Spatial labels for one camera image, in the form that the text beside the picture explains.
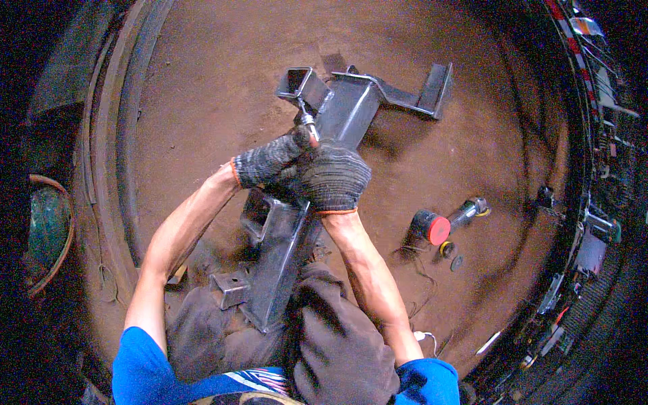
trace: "brown pants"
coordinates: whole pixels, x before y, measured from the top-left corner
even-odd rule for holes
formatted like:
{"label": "brown pants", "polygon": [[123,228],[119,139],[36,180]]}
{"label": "brown pants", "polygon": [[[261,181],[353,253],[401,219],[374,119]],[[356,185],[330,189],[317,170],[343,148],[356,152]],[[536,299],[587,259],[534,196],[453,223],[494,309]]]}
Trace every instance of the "brown pants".
{"label": "brown pants", "polygon": [[386,404],[398,390],[393,352],[322,263],[303,268],[284,326],[261,334],[243,319],[237,307],[220,310],[209,287],[192,290],[167,327],[178,378],[278,366],[293,397],[309,404]]}

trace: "worker's left arm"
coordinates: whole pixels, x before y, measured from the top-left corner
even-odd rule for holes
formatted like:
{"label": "worker's left arm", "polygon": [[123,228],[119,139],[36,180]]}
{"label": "worker's left arm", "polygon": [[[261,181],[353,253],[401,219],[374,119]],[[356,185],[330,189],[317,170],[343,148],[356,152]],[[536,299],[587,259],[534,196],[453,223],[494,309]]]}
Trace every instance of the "worker's left arm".
{"label": "worker's left arm", "polygon": [[164,287],[169,275],[189,256],[236,191],[270,181],[307,148],[308,133],[296,127],[266,146],[233,157],[180,204],[148,245],[124,329],[142,328],[166,356]]}

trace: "red circular cap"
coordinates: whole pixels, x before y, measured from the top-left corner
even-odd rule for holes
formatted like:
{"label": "red circular cap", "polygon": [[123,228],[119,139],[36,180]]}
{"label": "red circular cap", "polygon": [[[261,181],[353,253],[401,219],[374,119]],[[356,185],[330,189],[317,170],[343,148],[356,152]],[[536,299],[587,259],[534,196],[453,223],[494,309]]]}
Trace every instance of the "red circular cap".
{"label": "red circular cap", "polygon": [[438,246],[445,242],[450,234],[450,221],[447,218],[438,216],[434,218],[434,221],[430,224],[430,230],[428,231],[428,240],[434,246]]}

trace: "brown floor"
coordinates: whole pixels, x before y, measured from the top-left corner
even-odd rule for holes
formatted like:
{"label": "brown floor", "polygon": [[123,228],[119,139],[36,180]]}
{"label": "brown floor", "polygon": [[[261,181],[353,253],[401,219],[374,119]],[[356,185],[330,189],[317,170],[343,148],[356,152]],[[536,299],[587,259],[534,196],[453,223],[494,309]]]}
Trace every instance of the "brown floor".
{"label": "brown floor", "polygon": [[[442,121],[379,111],[360,147],[373,169],[360,215],[408,308],[432,297],[412,322],[448,342],[441,358],[463,376],[546,260],[555,227],[546,218],[531,223],[524,203],[547,180],[560,194],[566,125],[528,62],[461,3],[176,1],[149,67],[137,127],[144,238],[220,164],[289,129],[296,109],[273,95],[286,67],[321,68],[319,55],[337,51],[361,72],[411,92],[432,63],[454,64]],[[393,253],[416,210],[448,215],[474,195],[488,199],[492,215],[452,235],[465,258],[458,272],[447,261],[434,263],[433,253],[421,262]],[[244,241],[238,216],[245,198],[235,196],[202,240],[224,268],[235,264]],[[344,274],[337,253],[330,265]],[[169,299],[173,311],[177,298]],[[432,341],[422,346],[431,356]]]}

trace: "black knit glove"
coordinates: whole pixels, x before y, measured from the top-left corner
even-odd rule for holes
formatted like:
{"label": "black knit glove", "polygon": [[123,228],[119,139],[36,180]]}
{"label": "black knit glove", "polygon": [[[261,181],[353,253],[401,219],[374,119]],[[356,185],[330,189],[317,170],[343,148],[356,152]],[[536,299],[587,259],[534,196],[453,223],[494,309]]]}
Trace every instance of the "black knit glove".
{"label": "black knit glove", "polygon": [[358,209],[360,195],[371,179],[371,169],[358,152],[322,144],[296,162],[297,192],[319,214],[345,214]]}
{"label": "black knit glove", "polygon": [[229,164],[241,187],[248,189],[275,178],[281,169],[309,148],[309,139],[308,130],[298,125],[265,146],[232,157]]}

